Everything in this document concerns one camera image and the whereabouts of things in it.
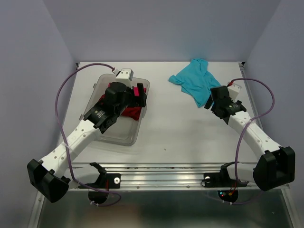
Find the turquoise t shirt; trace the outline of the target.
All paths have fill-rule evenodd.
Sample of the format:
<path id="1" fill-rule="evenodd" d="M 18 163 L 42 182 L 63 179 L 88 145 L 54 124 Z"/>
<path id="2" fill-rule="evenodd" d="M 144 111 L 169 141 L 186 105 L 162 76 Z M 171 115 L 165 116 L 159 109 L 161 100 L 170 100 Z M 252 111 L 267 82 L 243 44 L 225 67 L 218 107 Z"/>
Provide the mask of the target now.
<path id="1" fill-rule="evenodd" d="M 181 91 L 193 97 L 198 108 L 203 107 L 211 92 L 211 88 L 221 86 L 219 81 L 208 71 L 208 61 L 195 58 L 169 82 L 181 86 Z"/>

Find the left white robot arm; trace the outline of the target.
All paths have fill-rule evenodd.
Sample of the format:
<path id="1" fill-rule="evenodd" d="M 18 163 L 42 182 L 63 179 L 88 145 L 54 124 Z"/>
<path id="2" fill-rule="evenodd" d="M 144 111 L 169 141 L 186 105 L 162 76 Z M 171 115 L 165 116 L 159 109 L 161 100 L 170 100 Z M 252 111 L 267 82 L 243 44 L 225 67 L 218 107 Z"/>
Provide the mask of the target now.
<path id="1" fill-rule="evenodd" d="M 80 120 L 63 142 L 39 161 L 32 159 L 27 164 L 30 183 L 51 203 L 59 201 L 73 188 L 88 188 L 101 191 L 104 198 L 109 188 L 119 188 L 119 174 L 107 174 L 96 162 L 74 170 L 72 161 L 108 128 L 127 108 L 144 108 L 147 94 L 142 83 L 128 87 L 120 82 L 111 82 L 104 94 Z"/>

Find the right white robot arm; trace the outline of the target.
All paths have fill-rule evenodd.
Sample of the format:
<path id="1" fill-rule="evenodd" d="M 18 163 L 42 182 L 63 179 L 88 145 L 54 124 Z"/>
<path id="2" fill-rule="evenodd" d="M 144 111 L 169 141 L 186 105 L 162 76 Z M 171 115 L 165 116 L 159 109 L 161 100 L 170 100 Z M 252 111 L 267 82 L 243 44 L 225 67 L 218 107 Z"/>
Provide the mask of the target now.
<path id="1" fill-rule="evenodd" d="M 236 100 L 240 89 L 236 84 L 212 88 L 205 109 L 210 109 L 241 136 L 256 156 L 257 164 L 244 164 L 238 160 L 225 163 L 219 172 L 204 174 L 203 186 L 245 187 L 251 182 L 267 191 L 293 182 L 294 150 L 276 143 L 252 120 L 241 101 Z"/>

